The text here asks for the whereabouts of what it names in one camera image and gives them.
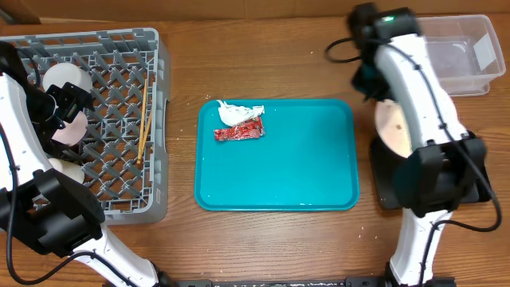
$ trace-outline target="wood grain tabletop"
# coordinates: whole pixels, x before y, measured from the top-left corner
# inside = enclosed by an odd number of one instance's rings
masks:
[[[490,14],[503,55],[510,57],[510,14]],[[204,22],[130,22],[2,26],[1,35],[154,27],[171,55],[167,109],[170,156],[168,213],[154,224],[112,226],[127,246],[174,279],[213,281],[337,279],[380,275],[394,253],[400,210],[376,202],[368,159],[375,136],[373,103],[363,103],[350,80],[359,63],[330,64],[324,48],[346,37],[344,18],[293,18]],[[337,56],[354,56],[350,45]],[[194,199],[198,110],[209,100],[232,98],[346,101],[355,117],[361,197],[344,212],[209,212]],[[454,99],[461,122],[488,147],[486,166],[504,216],[510,208],[510,73],[484,96]],[[461,206],[454,219],[478,226],[495,220],[490,202]],[[434,272],[455,276],[460,287],[510,286],[510,221],[490,234],[448,226]],[[0,234],[0,242],[5,242]],[[14,286],[0,248],[0,285]],[[14,264],[24,278],[40,277],[61,259],[14,243]],[[73,262],[43,286],[100,286],[104,279]]]

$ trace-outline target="clear plastic container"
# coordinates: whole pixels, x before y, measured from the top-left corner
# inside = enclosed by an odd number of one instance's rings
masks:
[[[477,96],[506,71],[491,21],[485,15],[419,18],[432,66],[451,96]]]

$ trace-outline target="gray plastic crate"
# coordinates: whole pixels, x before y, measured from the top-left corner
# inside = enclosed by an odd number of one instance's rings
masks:
[[[170,97],[170,58],[152,28],[0,37],[24,49],[44,76],[56,63],[80,66],[92,77],[95,112],[87,110],[87,134],[63,159],[82,166],[84,185],[101,201],[108,224],[157,222],[167,214],[168,154],[165,115]],[[35,73],[22,58],[29,80]],[[151,133],[136,165],[145,78],[146,122]],[[35,201],[44,206],[45,199]]]

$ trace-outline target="white plastic wrapper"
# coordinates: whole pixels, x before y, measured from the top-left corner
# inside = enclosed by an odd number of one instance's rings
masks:
[[[255,119],[264,113],[264,106],[253,106],[253,108],[238,107],[233,104],[227,104],[221,100],[218,100],[218,103],[220,103],[220,107],[218,108],[220,119],[229,127],[234,127],[247,120]]]

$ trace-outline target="blue tray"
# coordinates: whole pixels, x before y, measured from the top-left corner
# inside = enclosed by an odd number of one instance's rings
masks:
[[[194,196],[207,210],[348,210],[359,198],[352,111],[340,100],[228,100],[264,105],[266,135],[218,142],[219,103],[198,115]]]

